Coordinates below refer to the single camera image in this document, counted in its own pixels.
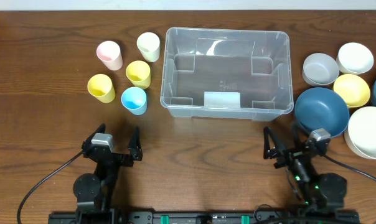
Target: yellow cup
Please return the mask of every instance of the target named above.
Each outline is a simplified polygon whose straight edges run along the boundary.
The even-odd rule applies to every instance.
[[[104,74],[91,77],[87,83],[87,90],[102,103],[110,103],[115,99],[115,89],[113,88],[112,80]]]
[[[136,87],[146,89],[151,84],[151,68],[146,62],[131,62],[126,68],[126,76]]]
[[[367,82],[353,74],[339,76],[333,84],[333,91],[343,98],[348,108],[363,106],[370,98]]]

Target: wooden table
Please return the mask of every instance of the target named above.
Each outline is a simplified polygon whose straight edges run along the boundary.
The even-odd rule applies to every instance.
[[[142,60],[137,37],[146,31],[164,45],[170,27],[282,30],[290,37],[295,99],[309,88],[301,78],[304,59],[323,52],[335,57],[346,42],[360,42],[374,54],[375,65],[362,75],[376,79],[376,11],[69,11],[0,12],[0,223],[16,223],[25,194],[39,180],[74,156],[100,123],[107,125],[127,152],[135,126],[141,128],[144,157],[122,169],[113,197],[121,208],[166,210],[254,210],[267,203],[298,203],[283,169],[262,159],[262,129],[291,138],[292,113],[270,123],[239,119],[173,118],[159,103],[161,59],[151,64],[149,106],[134,116],[120,103],[132,84],[126,65]],[[108,70],[96,57],[103,40],[117,40],[125,65]],[[116,99],[103,104],[87,92],[97,73],[109,75]],[[356,156],[343,137],[332,140],[329,155],[376,176],[376,161]],[[376,183],[323,158],[319,173],[335,172],[348,180],[347,208],[361,221],[376,219]],[[44,183],[22,211],[24,223],[47,223],[54,210],[74,211],[75,179],[93,172],[95,163],[78,158]]]

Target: white cup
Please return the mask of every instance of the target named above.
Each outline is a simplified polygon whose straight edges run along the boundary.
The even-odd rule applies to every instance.
[[[96,56],[107,66],[110,70],[116,71],[123,66],[121,58],[120,47],[113,41],[102,42],[96,48]]]
[[[336,62],[343,74],[359,75],[368,72],[372,68],[374,56],[362,44],[347,43],[340,48]]]
[[[315,53],[304,61],[302,76],[309,85],[328,85],[339,76],[339,67],[331,56]]]
[[[161,40],[151,32],[141,34],[137,39],[137,47],[145,60],[155,62],[161,53]]]

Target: green connector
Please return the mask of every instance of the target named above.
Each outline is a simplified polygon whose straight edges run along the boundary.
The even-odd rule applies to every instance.
[[[248,215],[242,215],[242,224],[250,224],[250,217]]]
[[[161,224],[169,224],[169,216],[168,215],[162,215],[161,216]]]

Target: plastic storage container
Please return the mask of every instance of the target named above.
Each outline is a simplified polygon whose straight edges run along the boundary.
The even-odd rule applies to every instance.
[[[175,117],[271,121],[290,113],[293,91],[288,35],[170,28],[161,104]]]

